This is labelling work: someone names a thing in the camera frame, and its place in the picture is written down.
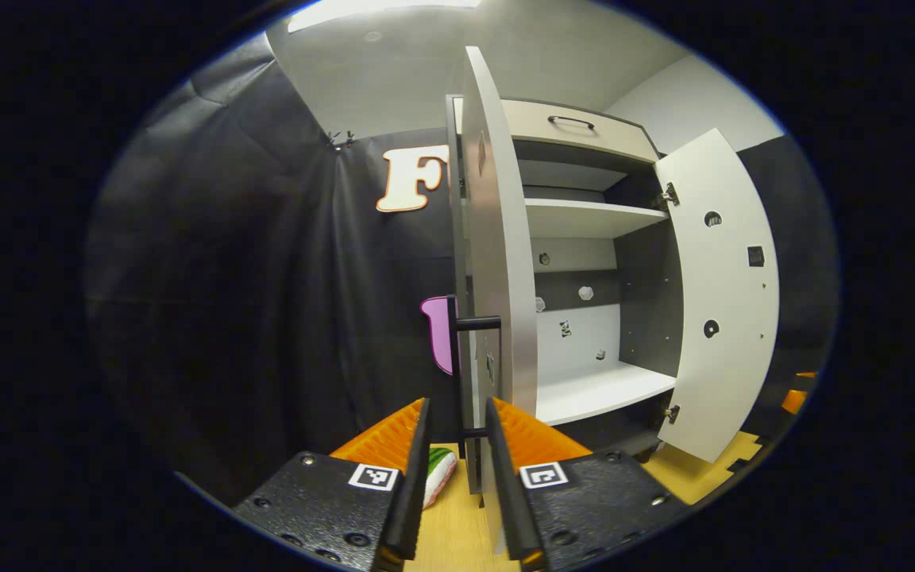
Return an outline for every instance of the black handle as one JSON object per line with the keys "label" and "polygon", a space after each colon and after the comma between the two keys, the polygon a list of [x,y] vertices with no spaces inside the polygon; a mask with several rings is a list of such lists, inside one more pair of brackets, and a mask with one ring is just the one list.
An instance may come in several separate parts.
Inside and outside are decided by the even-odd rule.
{"label": "black handle", "polygon": [[577,121],[578,123],[584,123],[592,131],[595,130],[595,123],[591,123],[591,121],[585,121],[584,119],[574,119],[573,117],[564,117],[562,115],[550,115],[549,123],[555,124],[557,119],[566,119],[567,121]]}

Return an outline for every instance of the ceiling light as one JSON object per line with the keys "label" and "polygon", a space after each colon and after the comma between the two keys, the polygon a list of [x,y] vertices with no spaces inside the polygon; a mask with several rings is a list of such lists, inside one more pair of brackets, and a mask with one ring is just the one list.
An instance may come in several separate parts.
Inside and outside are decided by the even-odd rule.
{"label": "ceiling light", "polygon": [[482,0],[320,0],[315,4],[295,12],[288,21],[288,33],[309,28],[326,21],[385,10],[385,8],[408,8],[413,6],[447,6],[453,8],[473,8]]}

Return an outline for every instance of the drawer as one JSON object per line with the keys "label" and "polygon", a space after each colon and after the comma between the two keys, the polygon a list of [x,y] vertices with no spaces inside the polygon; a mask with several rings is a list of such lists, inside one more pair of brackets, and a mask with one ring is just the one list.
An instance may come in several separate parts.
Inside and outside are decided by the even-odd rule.
{"label": "drawer", "polygon": [[[461,101],[454,98],[458,134],[461,134]],[[502,100],[502,104],[515,140],[595,149],[645,163],[658,160],[645,130],[631,123],[545,102]]]}

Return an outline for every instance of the hinge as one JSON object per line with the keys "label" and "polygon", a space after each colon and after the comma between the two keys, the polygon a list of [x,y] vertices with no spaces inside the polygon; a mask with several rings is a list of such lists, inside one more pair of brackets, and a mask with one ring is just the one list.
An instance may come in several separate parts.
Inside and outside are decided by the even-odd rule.
{"label": "hinge", "polygon": [[665,200],[665,202],[670,202],[671,200],[673,205],[676,205],[677,207],[680,206],[680,198],[679,196],[676,196],[676,188],[673,187],[672,182],[666,184],[666,190],[662,193],[662,199]]}
{"label": "hinge", "polygon": [[669,417],[669,424],[676,423],[676,417],[680,414],[680,406],[674,405],[669,409],[666,409],[662,414]]}

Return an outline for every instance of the white wall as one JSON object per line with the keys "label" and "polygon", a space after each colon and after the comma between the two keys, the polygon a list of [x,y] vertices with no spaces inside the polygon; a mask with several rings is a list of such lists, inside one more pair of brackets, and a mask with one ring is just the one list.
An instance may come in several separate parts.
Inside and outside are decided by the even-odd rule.
{"label": "white wall", "polygon": [[672,153],[715,127],[734,151],[783,134],[742,87],[694,55],[646,79],[606,113],[642,124],[662,153]]}

